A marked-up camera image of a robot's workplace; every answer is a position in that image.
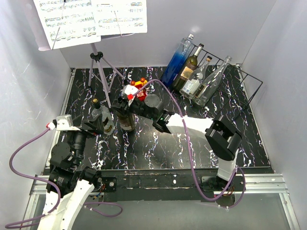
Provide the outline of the small clear black-cap bottle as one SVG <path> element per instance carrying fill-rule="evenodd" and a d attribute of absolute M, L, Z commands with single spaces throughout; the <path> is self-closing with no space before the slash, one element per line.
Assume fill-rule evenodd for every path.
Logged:
<path fill-rule="evenodd" d="M 101 105 L 97 98 L 92 99 L 94 109 L 92 111 L 92 117 L 96 126 L 103 131 L 106 135 L 111 135 L 115 129 L 115 125 L 112 120 L 109 109 Z"/>

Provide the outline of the dark green wine bottle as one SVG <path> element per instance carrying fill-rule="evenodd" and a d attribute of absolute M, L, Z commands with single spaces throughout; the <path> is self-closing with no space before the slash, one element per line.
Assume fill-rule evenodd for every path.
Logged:
<path fill-rule="evenodd" d="M 120 123 L 121 129 L 131 132 L 135 129 L 135 116 L 134 114 L 123 115 L 120 112 L 117 112 L 117 117 Z"/>

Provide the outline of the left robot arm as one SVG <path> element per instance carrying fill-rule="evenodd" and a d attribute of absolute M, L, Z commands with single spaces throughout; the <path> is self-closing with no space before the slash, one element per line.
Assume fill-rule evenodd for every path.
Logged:
<path fill-rule="evenodd" d="M 104 131 L 102 116 L 85 119 L 80 126 L 74 126 L 71 115 L 58 116 L 49 128 L 67 133 L 67 142 L 56 144 L 51 151 L 49 181 L 58 189 L 47 185 L 45 216 L 41 218 L 40 230 L 70 230 L 86 198 L 103 186 L 101 173 L 85 167 L 77 168 L 84 159 L 87 138 L 94 138 Z"/>

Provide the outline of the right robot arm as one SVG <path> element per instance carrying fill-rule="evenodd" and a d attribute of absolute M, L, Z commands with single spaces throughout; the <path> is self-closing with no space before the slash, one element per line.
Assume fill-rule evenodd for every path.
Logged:
<path fill-rule="evenodd" d="M 187 130 L 190 136 L 206 139 L 218 157 L 215 184 L 225 191 L 235 184 L 232 173 L 242 134 L 227 117 L 181 117 L 164 109 L 163 102 L 155 94 L 147 95 L 143 101 L 138 98 L 129 101 L 127 96 L 121 96 L 113 102 L 111 108 L 121 116 L 134 114 L 151 119 L 153 127 L 161 133 L 184 134 Z"/>

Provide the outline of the clear bottle with blue label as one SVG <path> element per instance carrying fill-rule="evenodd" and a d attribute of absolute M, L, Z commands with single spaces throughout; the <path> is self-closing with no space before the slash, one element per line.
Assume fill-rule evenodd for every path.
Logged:
<path fill-rule="evenodd" d="M 211 56 L 207 56 L 206 60 L 203 62 L 203 64 L 194 70 L 191 77 L 186 81 L 184 86 L 180 89 L 181 95 L 183 95 L 185 98 L 192 99 L 194 93 L 196 90 L 200 87 L 201 83 L 206 77 L 206 70 L 212 60 Z"/>

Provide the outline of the green wine bottle silver neck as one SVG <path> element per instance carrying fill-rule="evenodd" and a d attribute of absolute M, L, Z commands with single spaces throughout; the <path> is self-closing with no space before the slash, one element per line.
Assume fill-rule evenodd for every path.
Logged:
<path fill-rule="evenodd" d="M 183 67 L 177 74 L 173 84 L 172 84 L 172 89 L 174 91 L 180 91 L 180 89 L 183 87 L 183 85 L 186 83 L 186 81 L 190 78 L 192 75 L 193 71 L 197 68 L 198 66 L 198 56 L 202 49 L 204 48 L 203 44 L 199 44 L 195 53 L 188 57 L 187 60 L 185 61 Z"/>

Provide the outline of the blue glass bottle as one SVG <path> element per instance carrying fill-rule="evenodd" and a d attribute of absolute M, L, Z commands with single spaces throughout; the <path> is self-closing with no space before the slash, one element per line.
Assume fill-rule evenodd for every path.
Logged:
<path fill-rule="evenodd" d="M 169 88 L 171 86 L 175 79 L 175 76 L 179 73 L 180 69 L 188 58 L 190 50 L 193 48 L 193 38 L 194 35 L 190 34 L 189 36 L 184 37 L 181 40 L 164 73 L 162 74 L 160 81 L 166 87 Z"/>

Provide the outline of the tall clear empty bottle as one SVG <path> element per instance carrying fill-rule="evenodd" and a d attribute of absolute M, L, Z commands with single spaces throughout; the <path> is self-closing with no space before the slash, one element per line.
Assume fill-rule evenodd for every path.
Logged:
<path fill-rule="evenodd" d="M 204 107 L 210 98 L 214 95 L 216 90 L 218 89 L 222 79 L 224 71 L 226 70 L 227 66 L 230 64 L 232 58 L 227 56 L 223 63 L 214 71 L 212 72 L 202 83 L 199 87 L 198 91 L 195 93 L 193 97 L 193 102 L 197 105 Z"/>

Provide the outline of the purple music stand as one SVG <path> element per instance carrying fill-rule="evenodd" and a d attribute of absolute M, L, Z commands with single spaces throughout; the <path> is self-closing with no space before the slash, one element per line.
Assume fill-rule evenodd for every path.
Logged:
<path fill-rule="evenodd" d="M 48 44 L 43 26 L 41 24 L 41 21 L 39 19 L 34 0 L 22 0 L 20 1 L 20 4 L 24 8 L 24 12 L 26 15 L 26 18 L 30 24 L 30 27 L 32 29 L 32 32 L 35 36 L 36 43 L 38 45 L 38 49 L 40 51 L 49 51 L 52 50 Z M 96 48 L 96 42 L 95 43 L 90 43 L 92 53 L 90 54 L 91 58 L 91 64 L 94 65 L 96 64 L 98 66 L 99 70 L 99 77 L 97 79 L 101 81 L 103 85 L 103 91 L 106 96 L 106 101 L 108 105 L 111 105 L 111 101 L 109 98 L 109 93 L 111 91 L 112 83 L 108 83 L 106 80 L 106 76 L 103 70 L 102 63 L 105 62 L 107 63 L 113 70 L 116 72 L 120 77 L 123 77 L 123 75 L 116 69 L 114 65 L 112 65 L 103 55 L 102 52 L 97 51 Z"/>

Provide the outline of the right sheet music page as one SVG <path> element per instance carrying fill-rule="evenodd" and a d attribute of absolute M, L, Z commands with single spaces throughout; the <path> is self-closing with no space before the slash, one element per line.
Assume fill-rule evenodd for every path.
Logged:
<path fill-rule="evenodd" d="M 147 33 L 147 1 L 91 1 L 97 32 L 105 35 Z"/>

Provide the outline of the sheet music page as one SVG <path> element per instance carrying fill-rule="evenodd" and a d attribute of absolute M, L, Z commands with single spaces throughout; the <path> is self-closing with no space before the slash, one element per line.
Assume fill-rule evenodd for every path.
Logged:
<path fill-rule="evenodd" d="M 90 0 L 35 0 L 50 48 L 101 41 Z"/>
<path fill-rule="evenodd" d="M 91 1 L 97 32 L 105 35 L 147 33 L 147 1 Z"/>

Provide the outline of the left sheet music page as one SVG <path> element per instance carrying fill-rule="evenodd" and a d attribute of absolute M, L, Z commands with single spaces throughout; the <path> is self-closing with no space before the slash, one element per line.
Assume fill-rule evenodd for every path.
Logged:
<path fill-rule="evenodd" d="M 35 0 L 50 48 L 101 41 L 90 0 Z"/>

